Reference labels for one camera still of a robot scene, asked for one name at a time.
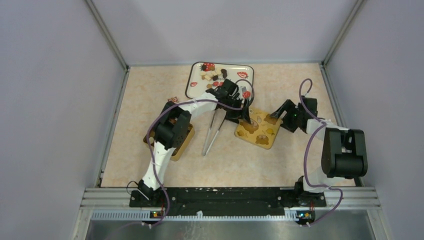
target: metal floor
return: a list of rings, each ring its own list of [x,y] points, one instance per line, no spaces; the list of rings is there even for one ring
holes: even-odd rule
[[[316,212],[317,216],[324,211]],[[129,223],[92,220],[86,240],[104,240]],[[149,229],[134,224],[108,240],[374,240],[366,210],[336,211],[319,224],[307,228],[292,221],[168,221]]]

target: black cable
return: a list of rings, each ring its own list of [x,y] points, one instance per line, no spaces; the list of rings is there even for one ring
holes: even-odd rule
[[[135,185],[137,185],[137,188],[139,187],[139,184],[136,182],[136,181],[129,181],[129,183],[126,185],[126,192],[131,196],[131,193],[128,191],[128,186],[131,184],[131,183],[135,183]]]

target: black mounting plate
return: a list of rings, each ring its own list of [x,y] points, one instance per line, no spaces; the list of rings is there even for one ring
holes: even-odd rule
[[[293,187],[167,187],[168,216],[281,216],[284,208],[325,207],[323,193],[309,193]],[[165,194],[155,191],[147,200],[138,190],[131,192],[131,208],[166,208]]]

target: beige tabletop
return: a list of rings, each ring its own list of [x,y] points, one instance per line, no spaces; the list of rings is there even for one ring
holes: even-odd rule
[[[272,113],[286,99],[299,102],[299,85],[310,78],[308,97],[318,100],[318,116],[335,121],[317,63],[252,64],[255,98],[252,107]],[[185,89],[191,65],[131,67],[116,123],[102,187],[125,187],[145,174],[150,153],[143,137],[161,113],[167,99],[188,100]],[[303,157],[309,135],[280,128],[266,150],[235,137],[236,124],[225,121],[210,152],[202,156],[212,112],[193,119],[195,134],[179,161],[170,161],[164,177],[167,187],[288,187],[304,175]],[[320,166],[323,143],[315,139],[308,171]],[[341,185],[354,186],[353,180]]]

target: aluminum frame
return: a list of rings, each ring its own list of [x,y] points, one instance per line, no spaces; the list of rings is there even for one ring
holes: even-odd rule
[[[95,183],[96,187],[99,187],[103,178],[103,172],[106,167],[107,158],[109,156],[109,150],[112,144],[113,133],[115,131],[122,99],[129,76],[130,67],[125,62],[123,55],[121,54],[115,40],[109,32],[106,24],[104,23],[99,11],[92,0],[84,0],[95,21],[98,24],[99,30],[101,31],[105,41],[108,43],[111,51],[115,55],[119,64],[126,70],[123,78],[122,86],[119,92],[119,96],[116,100],[115,111],[111,120],[110,129],[106,136],[104,152],[101,157],[101,165],[99,175]],[[340,32],[331,45],[330,50],[325,56],[324,60],[320,63],[320,70],[324,83],[330,98],[331,106],[336,117],[336,121],[341,126],[346,126],[346,121],[341,112],[337,96],[334,92],[334,88],[327,73],[327,65],[331,61],[333,54],[341,44],[344,36],[349,31],[355,17],[361,10],[366,0],[357,0],[344,25],[340,29]],[[368,217],[374,236],[376,240],[391,240],[392,235],[388,228],[384,215],[378,199],[376,190],[374,187],[341,187],[343,189],[344,198],[337,210],[340,211],[355,211],[355,210],[367,210]],[[334,191],[325,191],[325,199],[327,201],[327,207],[317,207],[317,210],[329,210],[331,209],[339,199],[339,193]],[[96,211],[140,211],[129,207],[130,196],[125,188],[87,188],[84,192],[81,205],[79,208],[77,220],[74,226],[72,235],[73,240],[84,240],[89,229],[90,220]],[[294,207],[287,209],[288,211],[297,210],[308,210],[305,207]]]
[[[343,190],[343,200],[338,211],[370,211],[373,218],[370,218],[374,235],[379,236],[377,240],[385,240],[384,234],[376,227],[383,226],[379,220],[378,214],[381,211],[381,204],[374,187],[339,187]],[[136,188],[128,188],[128,191],[136,190]],[[326,207],[316,207],[316,211],[328,211],[338,202],[340,194],[338,191],[326,190],[324,192]],[[147,214],[145,209],[132,208],[129,206],[130,195],[126,188],[87,188],[82,197],[79,208],[78,218],[73,231],[73,240],[84,240],[89,229],[92,216],[98,220],[98,215],[104,216],[104,220],[122,220],[128,221],[128,218],[122,216],[130,215],[131,221],[146,221]],[[285,215],[282,216],[260,216],[260,217],[204,217],[202,215],[184,216],[184,217],[166,217],[164,221],[295,221],[294,211],[308,211],[309,207],[291,207],[285,208]]]

